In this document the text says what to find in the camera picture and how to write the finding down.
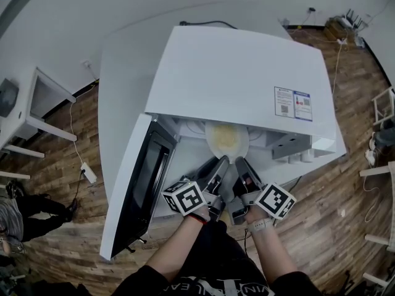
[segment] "electrical outlet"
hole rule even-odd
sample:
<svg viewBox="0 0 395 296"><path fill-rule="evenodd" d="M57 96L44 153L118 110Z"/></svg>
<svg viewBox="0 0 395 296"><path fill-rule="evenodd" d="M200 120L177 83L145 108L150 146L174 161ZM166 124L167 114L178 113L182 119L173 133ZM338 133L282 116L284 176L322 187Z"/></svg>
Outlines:
<svg viewBox="0 0 395 296"><path fill-rule="evenodd" d="M88 60L84 60L81 62L81 65L85 68L85 69L89 69L92 66L92 63Z"/></svg>
<svg viewBox="0 0 395 296"><path fill-rule="evenodd" d="M81 171L84 172L84 175L89 180L90 183L95 183L98 177L93 173L92 169L88 166L86 162L84 162L81 166Z"/></svg>

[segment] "power strip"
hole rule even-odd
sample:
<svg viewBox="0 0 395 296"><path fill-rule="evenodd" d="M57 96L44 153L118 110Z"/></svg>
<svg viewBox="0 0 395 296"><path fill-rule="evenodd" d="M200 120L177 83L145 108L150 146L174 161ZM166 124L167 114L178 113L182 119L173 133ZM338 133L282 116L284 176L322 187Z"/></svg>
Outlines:
<svg viewBox="0 0 395 296"><path fill-rule="evenodd" d="M86 178L89 180L90 183L95 183L98 177L96 174L93 173L92 169L88 166L86 162L84 162L81 166L81 171L84 173Z"/></svg>

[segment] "microwave label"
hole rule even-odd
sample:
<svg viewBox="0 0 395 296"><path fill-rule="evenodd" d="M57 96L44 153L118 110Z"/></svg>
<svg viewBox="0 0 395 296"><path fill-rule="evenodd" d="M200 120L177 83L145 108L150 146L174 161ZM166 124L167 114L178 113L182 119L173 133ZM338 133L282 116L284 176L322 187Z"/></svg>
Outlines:
<svg viewBox="0 0 395 296"><path fill-rule="evenodd" d="M294 91L295 118L298 120L313 121L310 94Z"/></svg>
<svg viewBox="0 0 395 296"><path fill-rule="evenodd" d="M275 115L313 121L310 94L274 87Z"/></svg>

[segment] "sneaker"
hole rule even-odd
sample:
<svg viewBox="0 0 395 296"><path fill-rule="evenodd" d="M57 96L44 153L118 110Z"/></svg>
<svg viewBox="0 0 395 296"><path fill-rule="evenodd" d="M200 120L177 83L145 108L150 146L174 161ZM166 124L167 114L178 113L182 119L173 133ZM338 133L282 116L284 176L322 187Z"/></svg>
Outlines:
<svg viewBox="0 0 395 296"><path fill-rule="evenodd" d="M70 204L69 207L66 208L66 216L65 216L65 222L69 223L73 220L73 215L75 211L77 210L78 207L78 202L77 199L73 199L73 202Z"/></svg>
<svg viewBox="0 0 395 296"><path fill-rule="evenodd" d="M375 150L376 149L375 133L376 132L372 133L372 138L370 138L370 140L369 140L369 148L370 148L370 150Z"/></svg>
<svg viewBox="0 0 395 296"><path fill-rule="evenodd" d="M376 158L375 155L373 154L372 150L366 150L365 151L365 158L368 160L369 165L373 168L376 163Z"/></svg>

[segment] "wire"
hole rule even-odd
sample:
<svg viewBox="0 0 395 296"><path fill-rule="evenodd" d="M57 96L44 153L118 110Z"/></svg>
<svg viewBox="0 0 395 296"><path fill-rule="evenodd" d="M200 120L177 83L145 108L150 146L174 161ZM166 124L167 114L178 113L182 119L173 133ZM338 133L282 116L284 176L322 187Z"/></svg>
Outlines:
<svg viewBox="0 0 395 296"><path fill-rule="evenodd" d="M198 133L197 131L192 130L192 129L189 127L189 125L188 125L188 121L186 121L185 124L186 124L186 127L188 127L188 129L189 129L192 133L195 133L195 134L198 134L198 135L206 135L205 133Z"/></svg>
<svg viewBox="0 0 395 296"><path fill-rule="evenodd" d="M289 181L289 182L287 182L287 183L282 184L281 187L285 187L286 185L288 185L289 183L292 183L293 181L295 181L295 180L297 180L297 179L299 179L299 178L294 178L293 180L291 180L291 181Z"/></svg>
<svg viewBox="0 0 395 296"><path fill-rule="evenodd" d="M181 21L180 25L182 27L187 27L187 26L190 26L190 25L206 25L206 24L212 24L212 23L222 23L222 24L225 24L226 26L228 26L230 28L234 28L235 30L238 30L238 28L236 28L233 25L230 25L229 23L226 23L224 21L209 21L209 22L201 22L201 23L191 23L191 22L187 22L187 21Z"/></svg>
<svg viewBox="0 0 395 296"><path fill-rule="evenodd" d="M248 238L250 238L252 236L252 234L250 233L249 234L249 236L247 237L247 238L241 238L241 239L238 239L238 240L236 240L236 241L242 241L242 240L246 240L246 239L248 239Z"/></svg>
<svg viewBox="0 0 395 296"><path fill-rule="evenodd" d="M376 214L378 213L379 207L380 207L380 203L379 203L378 200L380 199L380 197L381 197L381 196L380 196L380 193L379 193L379 194L378 194L378 197L376 197L375 202L373 203L373 205L369 208L368 212L366 213L365 219L364 219L366 223L371 222L372 219L374 219L374 217L375 217ZM374 209L374 207L376 206L377 203L378 203L378 206L377 206L377 209L376 209L375 213L372 215L372 217L371 217L369 220L367 220L368 215L370 214L371 210Z"/></svg>
<svg viewBox="0 0 395 296"><path fill-rule="evenodd" d="M82 176L82 174L83 174L84 172L85 172L85 170L81 170L81 172L80 172L80 178L78 179L78 184L77 184L77 191L76 191L76 193L75 193L75 196L74 196L74 199L73 199L73 200L75 200L75 199L77 198L78 189L80 188L81 176Z"/></svg>
<svg viewBox="0 0 395 296"><path fill-rule="evenodd" d="M376 149L375 149L374 151L376 152L376 157L377 157L376 163L378 163L378 153L377 153L377 150L376 150ZM366 188L365 188L365 182L366 182L366 178L367 178L367 177L368 177L368 176L365 176L365 178L364 178L364 185L363 185L364 191L365 191L365 192L370 192L370 191L373 191L373 190L375 190L375 189L380 190L378 187L374 187L374 188L372 188L372 189L370 189L370 190L366 190ZM375 202L374 202L373 205L369 208L368 212L367 212L366 215L365 215L364 220L365 220L366 223L371 222L371 220L374 219L374 217L376 216L377 212L379 211L379 209L380 209L379 198L380 198L380 193L378 194L378 197L376 197ZM367 217L368 217L368 215L370 214L370 212L373 210L373 208L376 206L376 204L378 204L377 209L376 209L376 212L375 212L375 213L372 215L372 217L368 220Z"/></svg>
<svg viewBox="0 0 395 296"><path fill-rule="evenodd" d="M347 37L348 37L348 31L347 31L347 35L345 38L343 38L341 44L340 44L340 48L339 48L339 52L338 52L338 59L336 61L336 68L335 68L335 78L333 79L333 89L332 89L332 96L335 93L335 87L336 87L336 77L338 76L338 65L339 65L339 58L340 58L340 52L341 52L341 48L343 47L343 44L345 41L347 41Z"/></svg>
<svg viewBox="0 0 395 296"><path fill-rule="evenodd" d="M248 229L244 230L244 252L246 252L246 256L248 257L248 253L247 253L247 233L248 233Z"/></svg>
<svg viewBox="0 0 395 296"><path fill-rule="evenodd" d="M264 131L261 130L261 131L260 131L260 134L258 135L258 137L254 138L254 139L250 139L249 141L256 141L256 140L258 140L258 139L261 137L261 135L263 135L263 134L264 134Z"/></svg>
<svg viewBox="0 0 395 296"><path fill-rule="evenodd" d="M291 193L292 190L297 186L297 184L299 183L299 181L301 180L302 177L303 177L303 176L300 176L299 179L297 179L297 181L296 181L296 183L294 184L294 186L291 187L291 188L289 189L289 191L288 191L289 193Z"/></svg>
<svg viewBox="0 0 395 296"><path fill-rule="evenodd" d="M89 72L91 73L93 79L94 79L95 81L97 81L98 79L96 78L96 75L95 75L94 72L93 72L93 69L92 69L91 64L89 64L88 66L86 66L86 69L89 70Z"/></svg>
<svg viewBox="0 0 395 296"><path fill-rule="evenodd" d="M301 29L302 29L302 25L305 24L305 23L307 22L307 20L309 19L310 15L311 15L311 12L309 12L307 18L302 22L302 24L298 25L298 27L297 27L292 33L290 33L290 34L293 34L293 33L295 33L296 31L301 30Z"/></svg>
<svg viewBox="0 0 395 296"><path fill-rule="evenodd" d="M74 134L74 130L73 130L73 117L72 117L72 107L73 107L73 104L74 104L74 103L72 103L72 104L70 105L70 129L72 130L72 134ZM80 153L78 152L77 145L75 144L75 141L73 141L73 144L74 144L75 152L77 153L78 157L80 158L81 164L83 164L84 161L82 160L81 155L80 155Z"/></svg>
<svg viewBox="0 0 395 296"><path fill-rule="evenodd" d="M81 94L81 95L79 95L78 97L76 97L76 99L78 99L79 97L83 96L84 94L86 94L86 93L92 91L93 88L94 88L95 86L96 86L96 84L94 84L94 85L92 86L91 89L87 90L87 92L84 92L83 94ZM73 104L74 104L74 103L72 103L72 104L70 105L70 110L69 110L69 114L70 114L70 129L72 130L72 134L74 134L74 130L73 130L73 117L72 117L72 107L73 107ZM75 152L77 153L78 157L79 157L80 160L81 160L81 165L83 165L83 164L84 164L84 161L82 160L81 155L80 155L80 153L78 152L77 145L75 144L75 141L73 141L73 144L74 144Z"/></svg>

